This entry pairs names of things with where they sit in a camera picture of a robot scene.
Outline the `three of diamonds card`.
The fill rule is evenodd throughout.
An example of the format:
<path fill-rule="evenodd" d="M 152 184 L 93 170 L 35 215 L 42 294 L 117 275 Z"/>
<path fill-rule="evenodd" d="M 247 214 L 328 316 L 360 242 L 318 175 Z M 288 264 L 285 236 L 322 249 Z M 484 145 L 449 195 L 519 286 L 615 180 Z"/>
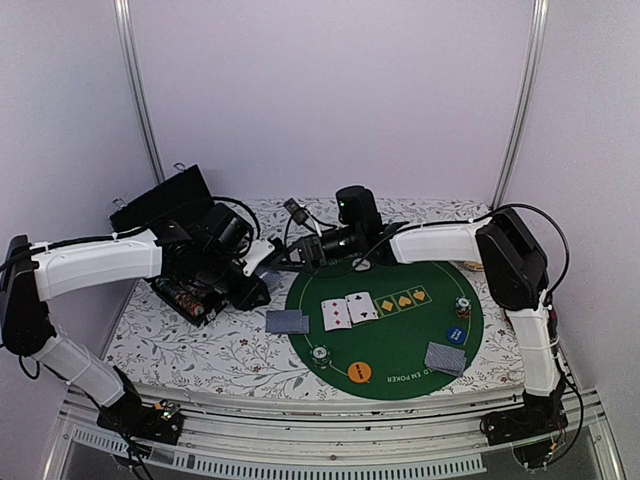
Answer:
<path fill-rule="evenodd" d="M 347 301 L 344 298 L 324 300 L 321 302 L 321 309 L 326 332 L 352 328 Z"/>

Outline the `white dealer button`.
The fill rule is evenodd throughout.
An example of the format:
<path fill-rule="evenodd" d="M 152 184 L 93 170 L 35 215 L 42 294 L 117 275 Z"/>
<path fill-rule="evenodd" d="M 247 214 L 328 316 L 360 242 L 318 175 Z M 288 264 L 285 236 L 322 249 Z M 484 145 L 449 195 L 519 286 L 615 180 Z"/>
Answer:
<path fill-rule="evenodd" d="M 367 259 L 355 259 L 352 262 L 352 269 L 356 272 L 368 271 L 371 269 L 371 263 Z"/>

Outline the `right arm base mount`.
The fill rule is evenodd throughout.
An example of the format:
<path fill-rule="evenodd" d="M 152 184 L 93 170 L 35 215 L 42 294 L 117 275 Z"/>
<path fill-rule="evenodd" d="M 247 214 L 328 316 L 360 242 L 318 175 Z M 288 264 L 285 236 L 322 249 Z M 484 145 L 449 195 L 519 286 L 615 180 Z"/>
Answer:
<path fill-rule="evenodd" d="M 552 405 L 546 401 L 490 412 L 481 418 L 479 424 L 490 446 L 560 432 L 567 426 L 568 419 L 562 404 Z"/>

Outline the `orange big blind button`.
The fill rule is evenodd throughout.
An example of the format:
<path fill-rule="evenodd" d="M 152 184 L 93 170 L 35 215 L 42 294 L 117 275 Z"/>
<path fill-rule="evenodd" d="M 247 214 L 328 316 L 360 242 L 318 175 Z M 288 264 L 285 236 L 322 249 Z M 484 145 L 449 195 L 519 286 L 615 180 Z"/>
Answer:
<path fill-rule="evenodd" d="M 368 383 L 372 378 L 372 368 L 363 361 L 353 362 L 347 370 L 348 378 L 356 384 Z"/>

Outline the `blue small blind button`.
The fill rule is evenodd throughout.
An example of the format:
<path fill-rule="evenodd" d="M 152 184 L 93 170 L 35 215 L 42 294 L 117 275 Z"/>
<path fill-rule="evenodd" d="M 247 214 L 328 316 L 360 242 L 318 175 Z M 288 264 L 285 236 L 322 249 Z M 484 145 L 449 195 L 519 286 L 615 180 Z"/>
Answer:
<path fill-rule="evenodd" d="M 464 345 L 467 339 L 467 331 L 462 327 L 450 327 L 446 334 L 447 340 L 454 345 Z"/>

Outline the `grey card stack holder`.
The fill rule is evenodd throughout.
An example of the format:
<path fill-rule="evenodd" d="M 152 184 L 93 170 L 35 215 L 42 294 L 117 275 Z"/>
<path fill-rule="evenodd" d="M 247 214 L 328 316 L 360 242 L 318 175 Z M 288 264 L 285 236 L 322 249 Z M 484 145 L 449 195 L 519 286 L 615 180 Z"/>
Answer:
<path fill-rule="evenodd" d="M 282 284 L 282 276 L 280 272 L 273 270 L 265 270 L 259 275 L 260 279 L 265 283 L 269 291 L 274 291 Z"/>

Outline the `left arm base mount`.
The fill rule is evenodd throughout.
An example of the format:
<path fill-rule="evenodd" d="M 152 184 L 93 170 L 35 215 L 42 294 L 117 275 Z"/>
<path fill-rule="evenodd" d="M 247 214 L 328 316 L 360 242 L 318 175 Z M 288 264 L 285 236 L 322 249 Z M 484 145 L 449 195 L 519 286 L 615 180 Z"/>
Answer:
<path fill-rule="evenodd" d="M 144 405 L 138 397 L 123 396 L 109 407 L 101 407 L 97 425 L 126 437 L 176 445 L 182 433 L 181 406 L 166 399 Z"/>

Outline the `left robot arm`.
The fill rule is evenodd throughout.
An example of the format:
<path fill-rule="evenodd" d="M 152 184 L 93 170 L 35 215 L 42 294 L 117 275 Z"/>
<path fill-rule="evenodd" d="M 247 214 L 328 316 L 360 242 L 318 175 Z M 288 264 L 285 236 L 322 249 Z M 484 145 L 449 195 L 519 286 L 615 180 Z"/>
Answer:
<path fill-rule="evenodd" d="M 31 357 L 108 410 L 128 434 L 148 426 L 148 412 L 127 378 L 86 347 L 56 330 L 49 300 L 129 279 L 147 280 L 183 318 L 199 326 L 226 305 L 249 311 L 269 303 L 259 265 L 275 251 L 257 220 L 245 221 L 234 200 L 199 200 L 200 218 L 182 222 L 174 207 L 142 225 L 110 235 L 32 244 L 14 237 L 1 266 L 1 341 L 20 358 Z"/>

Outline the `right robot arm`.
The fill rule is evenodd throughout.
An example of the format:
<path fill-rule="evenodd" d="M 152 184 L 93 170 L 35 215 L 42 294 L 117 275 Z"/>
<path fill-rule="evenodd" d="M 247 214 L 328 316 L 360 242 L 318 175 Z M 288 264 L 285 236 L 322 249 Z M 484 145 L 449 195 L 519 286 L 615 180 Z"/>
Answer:
<path fill-rule="evenodd" d="M 337 387 L 354 385 L 356 395 L 371 399 L 409 399 L 461 377 L 478 339 L 472 325 L 480 319 L 474 297 L 460 291 L 454 325 L 428 325 L 431 295 L 415 281 L 422 269 L 433 270 L 438 284 L 456 286 L 445 262 L 480 264 L 494 302 L 512 325 L 524 366 L 524 406 L 517 427 L 537 436 L 552 424 L 566 387 L 557 357 L 557 318 L 552 307 L 554 284 L 547 258 L 519 216 L 517 205 L 506 205 L 476 219 L 409 225 L 384 224 L 373 194 L 362 186 L 338 191 L 340 227 L 296 242 L 303 263 L 325 266 L 355 256 L 371 260 L 385 275 L 402 273 L 407 288 L 384 296 L 371 292 L 326 299 L 311 296 L 331 279 L 303 274 L 288 296 L 324 325 L 320 339 L 296 334 L 291 343 L 309 368 Z"/>

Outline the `multicolour poker chip stack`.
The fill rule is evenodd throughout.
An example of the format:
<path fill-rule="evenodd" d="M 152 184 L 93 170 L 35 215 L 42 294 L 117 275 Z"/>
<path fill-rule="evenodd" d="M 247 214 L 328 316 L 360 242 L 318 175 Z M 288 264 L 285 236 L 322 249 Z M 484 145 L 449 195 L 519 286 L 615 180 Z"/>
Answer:
<path fill-rule="evenodd" d="M 454 304 L 456 316 L 461 319 L 469 319 L 472 313 L 472 301 L 465 296 L 457 297 Z"/>

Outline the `blue backed playing card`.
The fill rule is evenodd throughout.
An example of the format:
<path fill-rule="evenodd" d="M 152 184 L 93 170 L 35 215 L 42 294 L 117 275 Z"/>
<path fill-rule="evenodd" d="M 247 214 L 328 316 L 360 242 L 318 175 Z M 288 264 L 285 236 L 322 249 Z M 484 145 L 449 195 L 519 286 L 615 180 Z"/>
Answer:
<path fill-rule="evenodd" d="M 310 332 L 310 321 L 309 321 L 309 316 L 308 315 L 304 315 L 301 318 L 300 332 L 302 334 L 308 334 Z"/>

